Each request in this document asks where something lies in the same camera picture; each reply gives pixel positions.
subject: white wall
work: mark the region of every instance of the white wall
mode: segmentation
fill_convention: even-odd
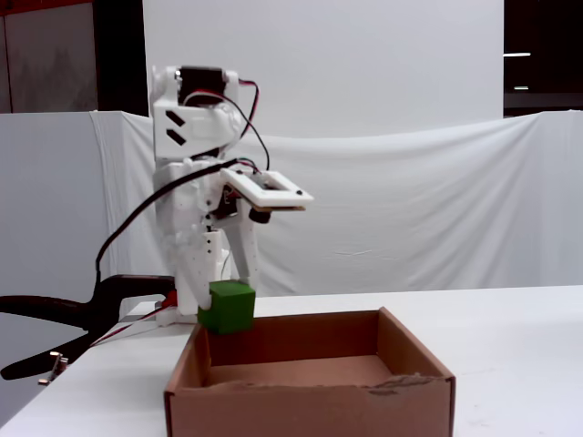
[[[278,136],[496,119],[503,8],[503,0],[144,0],[148,73],[235,69],[261,85],[257,124]]]

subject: torn cardboard edge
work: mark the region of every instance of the torn cardboard edge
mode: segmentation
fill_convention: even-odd
[[[326,373],[340,370],[339,381]],[[381,382],[352,384],[362,371],[371,372],[367,381]],[[323,383],[316,383],[318,374]],[[171,437],[193,430],[382,435],[384,427],[393,436],[451,436],[455,376],[385,308],[268,317],[256,319],[252,330],[223,336],[197,325],[165,406]]]

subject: wire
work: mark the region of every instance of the wire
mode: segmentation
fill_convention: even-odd
[[[218,98],[223,99],[226,102],[231,103],[239,111],[239,113],[241,114],[243,119],[247,122],[248,126],[250,126],[251,129],[253,129],[253,132],[255,132],[255,136],[257,137],[257,139],[261,143],[261,146],[263,147],[263,150],[265,151],[265,157],[267,158],[267,165],[265,166],[265,169],[266,170],[270,169],[270,152],[267,150],[265,143],[261,139],[261,135],[259,135],[259,132],[257,131],[257,129],[255,128],[253,123],[250,122],[250,120],[247,118],[247,116],[243,113],[243,110],[240,108],[239,105],[237,105],[231,98],[226,97],[223,94],[218,94],[218,93],[214,93],[212,91],[207,91],[206,89],[198,89],[196,91],[191,92],[190,94],[188,94],[186,96],[182,105],[186,106],[186,104],[189,102],[189,100],[191,100],[194,96],[218,97]]]
[[[227,267],[227,261],[230,258],[231,250],[229,250],[229,255],[225,258],[225,262],[222,263],[222,269],[220,270],[220,280],[222,280],[222,274],[225,272],[225,267]]]
[[[247,166],[247,167],[253,168],[253,173],[261,173],[259,171],[259,169],[257,167],[255,167],[254,164],[251,164],[250,162],[247,162],[247,161],[239,161],[237,164],[241,164],[242,166]]]
[[[259,102],[259,85],[257,85],[256,82],[252,81],[252,80],[243,80],[243,79],[239,79],[239,85],[243,85],[243,86],[255,86],[255,97],[253,98],[253,105],[251,106],[251,112],[249,113],[249,120],[250,122],[253,121],[253,117],[255,116],[255,110],[257,109],[257,103]],[[240,137],[243,138],[245,136],[245,134],[247,133],[247,130],[249,129],[249,123],[247,123],[247,126],[243,129],[242,134],[240,134]]]
[[[101,269],[100,269],[99,265],[101,263],[101,260],[103,259],[103,256],[106,253],[107,248],[109,246],[111,246],[111,243],[113,243],[114,240],[117,237],[119,237],[119,235],[124,230],[126,230],[126,228],[131,224],[131,222],[134,221],[147,207],[149,207],[151,204],[153,204],[156,200],[158,200],[159,198],[161,198],[165,194],[168,194],[170,191],[172,191],[176,187],[184,185],[184,184],[190,182],[191,180],[202,178],[203,176],[207,176],[211,173],[216,173],[216,172],[220,171],[222,168],[227,168],[227,167],[233,166],[233,165],[238,164],[238,163],[239,163],[238,159],[232,159],[230,161],[226,161],[226,162],[223,162],[221,164],[216,164],[214,166],[203,168],[202,170],[195,171],[194,173],[190,173],[189,175],[183,176],[182,178],[178,178],[176,180],[173,180],[172,182],[168,183],[164,187],[155,191],[146,200],[144,200],[141,204],[139,204],[138,207],[136,209],[134,209],[133,212],[128,216],[128,218],[126,218],[126,220],[119,226],[119,228],[113,234],[111,234],[109,236],[109,238],[106,239],[106,242],[103,243],[103,246],[101,246],[101,249],[99,250],[99,253],[97,254],[97,258],[95,260],[96,287],[99,284],[99,282],[101,281]]]
[[[127,328],[130,328],[132,326],[134,326],[134,324],[138,321],[143,321],[146,319],[149,319],[150,317],[155,316],[156,314],[159,314],[160,312],[162,312],[163,310],[167,309],[169,307],[162,307],[162,308],[156,308],[155,310],[149,312],[148,314],[146,314],[145,316],[140,317],[139,319],[137,319],[136,321],[133,321],[131,323],[129,323],[129,325],[126,326],[122,326],[121,328],[117,328],[116,330],[111,331],[109,334],[104,335],[103,337],[101,337],[100,339],[95,340],[93,343],[91,343],[91,346],[89,346],[90,348],[97,346],[101,341],[105,341],[107,339],[110,339],[111,337],[113,337],[114,335],[118,335],[120,332],[123,332],[124,330],[126,330]]]
[[[239,161],[249,161],[251,164],[253,164],[253,166],[257,167],[257,166],[255,165],[255,161],[253,161],[253,160],[252,160],[252,159],[250,159],[250,158],[246,158],[246,157],[238,157],[237,159],[238,159]]]

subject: red wire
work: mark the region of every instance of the red wire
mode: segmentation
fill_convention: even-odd
[[[247,161],[239,161],[237,164],[241,164],[242,166],[247,166],[253,168],[256,172],[261,173],[257,167],[252,165],[250,162]]]
[[[177,295],[176,295],[176,290],[173,290],[169,293],[168,297],[165,298],[162,301],[162,306],[160,308],[157,308],[151,312],[149,312],[148,314],[146,314],[145,316],[140,317],[139,319],[137,319],[136,321],[141,321],[141,320],[145,320],[148,319],[150,317],[152,317],[155,314],[158,314],[159,312],[161,312],[162,310],[165,310],[168,307],[176,307],[178,305],[178,301],[177,301]],[[93,346],[98,345],[101,341],[110,339],[111,337],[113,337],[114,335],[118,335],[120,332],[123,332],[124,330],[126,330],[127,328],[131,327],[134,325],[134,323],[136,323],[136,321],[130,323],[129,325],[126,326],[122,326],[121,328],[117,328],[114,331],[111,331],[109,334],[104,335],[103,337],[101,337],[98,340],[95,340],[91,346],[89,346],[90,348],[92,348]]]

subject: black cable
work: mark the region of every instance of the black cable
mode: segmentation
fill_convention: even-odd
[[[105,255],[107,248],[109,246],[111,246],[111,243],[113,243],[114,240],[117,237],[119,237],[119,235],[124,230],[126,230],[126,228],[131,224],[131,222],[134,221],[144,211],[144,209],[149,207],[152,203],[154,203],[156,200],[158,200],[159,198],[161,198],[165,194],[168,194],[174,188],[179,187],[181,185],[184,185],[187,182],[190,182],[191,180],[202,178],[203,176],[207,176],[211,173],[216,173],[216,172],[220,171],[222,168],[227,168],[227,167],[233,166],[233,165],[237,164],[238,162],[239,162],[238,159],[232,159],[231,161],[227,161],[227,162],[223,162],[222,164],[216,164],[214,166],[206,167],[202,170],[195,171],[194,173],[190,173],[186,176],[183,176],[182,178],[178,178],[176,180],[173,180],[169,184],[160,188],[158,191],[155,191],[146,200],[144,200],[142,203],[140,203],[139,206],[136,209],[134,209],[133,212],[128,216],[128,218],[126,218],[126,220],[119,226],[119,228],[113,234],[111,234],[108,239],[106,239],[106,242],[103,243],[103,246],[101,246],[101,249],[99,250],[99,253],[97,254],[97,258],[95,260],[96,286],[101,281],[101,269],[99,267],[99,264],[101,263],[101,260],[103,259],[103,256]]]
[[[239,84],[244,85],[244,86],[247,86],[247,85],[255,86],[255,97],[253,98],[253,104],[251,105],[251,112],[249,113],[249,120],[252,122],[253,117],[255,117],[255,110],[257,109],[257,102],[259,101],[259,85],[257,85],[257,83],[253,80],[243,80],[243,79],[239,79]],[[249,123],[243,129],[243,132],[240,134],[240,137],[241,138],[245,137],[245,134],[247,133],[248,130],[249,130]]]
[[[266,170],[270,169],[270,152],[267,150],[267,147],[265,146],[265,143],[263,143],[263,140],[261,139],[261,135],[259,135],[259,132],[257,131],[257,129],[255,128],[255,126],[253,125],[253,123],[250,122],[250,120],[247,118],[247,116],[245,115],[245,113],[243,112],[243,110],[240,108],[239,105],[237,105],[231,98],[224,96],[223,94],[218,94],[218,93],[214,93],[212,91],[207,91],[206,89],[199,89],[197,91],[193,91],[192,93],[188,94],[186,96],[186,98],[184,99],[184,103],[182,103],[183,106],[186,106],[187,102],[194,96],[199,95],[199,96],[211,96],[211,97],[218,97],[218,98],[222,98],[223,100],[231,103],[234,107],[237,108],[237,110],[239,111],[240,115],[243,117],[243,119],[247,122],[247,124],[251,127],[251,129],[253,129],[253,132],[255,132],[255,136],[257,137],[257,139],[259,140],[259,142],[261,143],[261,146],[263,147],[263,150],[265,151],[265,157],[267,158],[267,165],[265,166]]]

